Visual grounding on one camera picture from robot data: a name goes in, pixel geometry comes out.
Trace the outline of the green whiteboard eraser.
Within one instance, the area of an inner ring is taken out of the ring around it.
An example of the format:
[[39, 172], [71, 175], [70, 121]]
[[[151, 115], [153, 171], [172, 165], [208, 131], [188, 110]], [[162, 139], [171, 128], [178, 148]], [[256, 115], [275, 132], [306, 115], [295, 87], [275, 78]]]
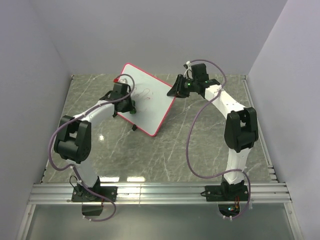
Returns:
[[134, 115], [134, 114], [137, 113], [136, 104], [135, 104], [135, 101], [134, 101], [134, 100], [131, 100], [131, 107], [130, 107], [129, 113], [130, 113], [131, 115]]

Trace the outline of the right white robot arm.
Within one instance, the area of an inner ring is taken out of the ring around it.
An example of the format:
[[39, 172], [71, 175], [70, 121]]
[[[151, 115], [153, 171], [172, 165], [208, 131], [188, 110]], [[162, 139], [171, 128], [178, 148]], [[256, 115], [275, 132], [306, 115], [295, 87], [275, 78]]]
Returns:
[[231, 97], [215, 79], [206, 74], [200, 79], [188, 79], [179, 74], [168, 97], [187, 98], [197, 93], [214, 105], [225, 118], [224, 141], [228, 147], [228, 159], [223, 180], [227, 182], [220, 189], [222, 197], [232, 200], [238, 195], [236, 184], [241, 183], [245, 174], [248, 155], [259, 138], [257, 112], [245, 107]]

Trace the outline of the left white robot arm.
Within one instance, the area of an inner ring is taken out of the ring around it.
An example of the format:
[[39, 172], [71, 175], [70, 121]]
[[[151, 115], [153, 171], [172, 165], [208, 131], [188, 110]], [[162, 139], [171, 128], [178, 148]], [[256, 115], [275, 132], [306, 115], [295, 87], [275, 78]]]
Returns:
[[96, 201], [101, 196], [99, 177], [88, 160], [92, 149], [92, 128], [118, 113], [135, 114], [132, 91], [129, 84], [116, 82], [94, 106], [74, 116], [64, 115], [60, 120], [53, 150], [75, 171], [78, 183], [85, 185], [83, 195], [89, 201]]

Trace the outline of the pink framed whiteboard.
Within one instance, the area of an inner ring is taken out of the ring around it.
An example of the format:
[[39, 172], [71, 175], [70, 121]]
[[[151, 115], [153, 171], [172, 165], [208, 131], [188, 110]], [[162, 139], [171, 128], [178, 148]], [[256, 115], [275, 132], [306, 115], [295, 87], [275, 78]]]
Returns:
[[134, 79], [131, 99], [135, 101], [136, 114], [119, 112], [118, 115], [147, 135], [156, 136], [175, 101], [167, 96], [172, 86], [131, 63], [126, 63], [121, 73], [129, 79], [130, 86], [132, 81], [127, 75]]

